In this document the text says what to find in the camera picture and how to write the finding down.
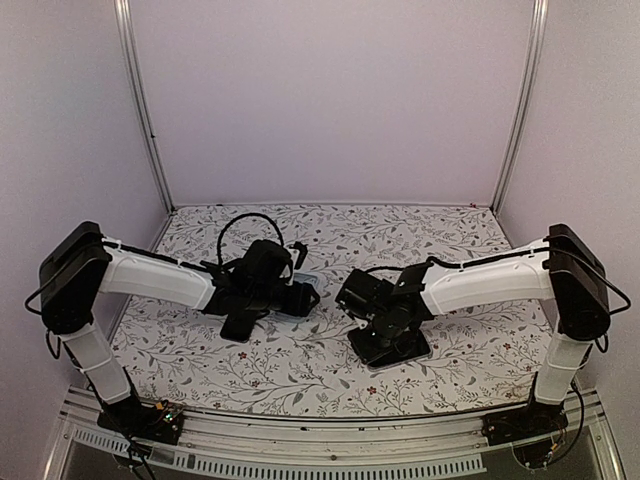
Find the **white panel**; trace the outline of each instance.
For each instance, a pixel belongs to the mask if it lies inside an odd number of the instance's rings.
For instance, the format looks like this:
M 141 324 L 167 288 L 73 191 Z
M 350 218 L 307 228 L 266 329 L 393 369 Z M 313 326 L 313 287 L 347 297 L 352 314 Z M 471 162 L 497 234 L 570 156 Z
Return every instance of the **white panel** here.
M 570 225 L 640 301 L 639 2 L 551 2 L 533 104 L 502 220 L 516 244 Z M 611 294 L 611 303 L 619 300 Z M 595 380 L 627 478 L 640 478 L 637 309 L 613 318 Z
M 0 477 L 37 479 L 72 371 L 22 307 L 38 266 L 83 220 L 144 247 L 163 211 L 113 2 L 1 1 L 0 65 Z M 102 325 L 122 299 L 107 300 Z
M 488 204 L 533 2 L 132 0 L 178 204 Z

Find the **floral pattern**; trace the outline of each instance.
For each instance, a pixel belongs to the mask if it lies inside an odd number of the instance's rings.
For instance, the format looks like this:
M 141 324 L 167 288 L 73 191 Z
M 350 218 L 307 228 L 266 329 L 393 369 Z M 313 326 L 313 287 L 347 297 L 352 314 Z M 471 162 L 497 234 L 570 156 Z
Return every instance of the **floral pattern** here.
M 132 298 L 113 347 L 143 396 L 194 407 L 314 417 L 439 414 L 526 399 L 550 339 L 537 302 L 485 305 L 422 326 L 433 357 L 372 372 L 353 353 L 352 320 L 333 301 L 354 267 L 411 265 L 427 255 L 465 260 L 509 249 L 485 208 L 260 205 L 185 207 L 158 251 L 215 262 L 222 227 L 249 211 L 271 216 L 287 243 L 301 241 L 303 270 L 322 301 L 300 323 L 259 320 L 246 344 L 220 338 L 223 319 L 177 304 Z M 225 261 L 270 226 L 244 219 L 225 236 Z

